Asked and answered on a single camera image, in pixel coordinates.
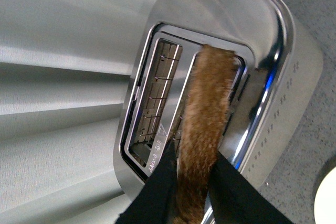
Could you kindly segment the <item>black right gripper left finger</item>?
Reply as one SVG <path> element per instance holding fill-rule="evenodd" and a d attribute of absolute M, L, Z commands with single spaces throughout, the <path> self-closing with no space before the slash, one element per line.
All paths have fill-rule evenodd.
<path fill-rule="evenodd" d="M 170 143 L 153 174 L 116 223 L 168 223 L 176 182 L 175 148 Z"/>

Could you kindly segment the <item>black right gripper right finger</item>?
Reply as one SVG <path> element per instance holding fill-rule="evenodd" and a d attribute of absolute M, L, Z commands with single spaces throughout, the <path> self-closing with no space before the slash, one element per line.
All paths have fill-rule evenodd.
<path fill-rule="evenodd" d="M 208 188 L 216 223 L 292 223 L 220 153 Z"/>

